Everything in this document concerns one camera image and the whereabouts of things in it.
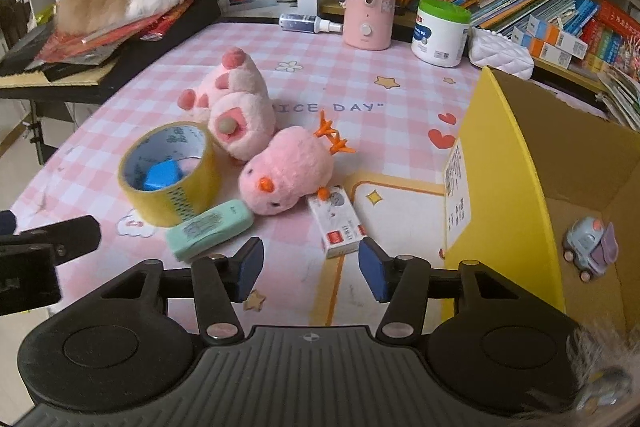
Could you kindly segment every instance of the gingham pattern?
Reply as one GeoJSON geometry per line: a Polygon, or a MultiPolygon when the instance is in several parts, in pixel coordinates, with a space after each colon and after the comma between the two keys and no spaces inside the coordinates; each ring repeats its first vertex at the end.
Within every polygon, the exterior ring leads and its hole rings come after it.
{"type": "MultiPolygon", "coordinates": [[[[292,124],[316,128],[318,109],[334,119],[334,127],[358,151],[336,157],[335,181],[364,169],[442,182],[440,172],[448,150],[437,149],[428,131],[457,133],[479,76],[479,70],[466,60],[457,68],[439,68],[421,62],[409,45],[397,42],[386,51],[369,52],[345,46],[338,35],[288,33],[275,25],[216,24],[162,57],[105,103],[12,207],[21,229],[82,214],[100,221],[103,239],[98,251],[58,269],[63,300],[54,309],[143,259],[162,259],[165,267],[180,266],[166,248],[162,230],[151,237],[117,233],[118,222],[131,210],[116,181],[118,163],[147,131],[185,119],[176,105],[178,95],[219,64],[229,46],[251,54],[262,71],[281,128],[292,124]],[[276,70],[278,63],[291,61],[302,68],[276,70]],[[400,87],[375,84],[379,76],[394,78],[400,87]],[[456,116],[455,126],[438,118],[446,113],[456,116]]],[[[225,160],[220,163],[225,172],[219,198],[223,201],[236,195],[237,170],[228,168],[225,160]]],[[[233,253],[249,235],[265,242],[265,267],[256,287],[267,301],[260,314],[238,308],[243,324],[306,324],[323,258],[319,232],[304,202],[283,215],[258,219],[249,233],[218,251],[233,253]]],[[[170,315],[194,329],[189,304],[172,302],[170,315]]]]}

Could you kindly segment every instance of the tiled floor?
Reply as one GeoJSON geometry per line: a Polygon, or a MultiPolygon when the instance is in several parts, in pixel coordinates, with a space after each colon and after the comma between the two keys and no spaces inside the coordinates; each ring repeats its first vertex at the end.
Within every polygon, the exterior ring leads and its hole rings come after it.
{"type": "MultiPolygon", "coordinates": [[[[60,146],[73,133],[73,124],[43,119],[47,144],[60,146]]],[[[29,137],[20,138],[0,158],[0,210],[8,209],[39,171],[29,137]]],[[[16,365],[24,336],[47,317],[45,309],[0,317],[0,421],[13,423],[32,406],[16,365]]]]}

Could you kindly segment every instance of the white quilted pouch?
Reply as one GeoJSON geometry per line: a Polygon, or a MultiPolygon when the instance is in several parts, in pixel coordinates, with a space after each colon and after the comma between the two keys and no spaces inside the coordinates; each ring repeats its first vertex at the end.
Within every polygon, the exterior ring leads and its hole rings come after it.
{"type": "Polygon", "coordinates": [[[480,68],[490,66],[524,80],[533,74],[529,50],[499,33],[472,28],[468,49],[471,64],[480,68]]]}

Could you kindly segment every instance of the pink humidifier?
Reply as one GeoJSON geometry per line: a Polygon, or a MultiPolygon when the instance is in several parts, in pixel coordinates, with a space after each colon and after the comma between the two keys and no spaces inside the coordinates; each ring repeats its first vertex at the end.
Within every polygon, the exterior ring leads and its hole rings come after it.
{"type": "Polygon", "coordinates": [[[389,48],[395,6],[396,0],[346,0],[342,39],[363,50],[389,48]]]}

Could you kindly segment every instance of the blue eraser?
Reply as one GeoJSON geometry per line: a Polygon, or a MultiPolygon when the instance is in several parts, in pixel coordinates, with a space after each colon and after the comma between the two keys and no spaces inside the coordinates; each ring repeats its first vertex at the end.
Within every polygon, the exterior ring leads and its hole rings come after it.
{"type": "Polygon", "coordinates": [[[143,189],[145,191],[158,191],[169,187],[182,179],[182,171],[175,160],[165,160],[151,166],[146,173],[143,189]]]}

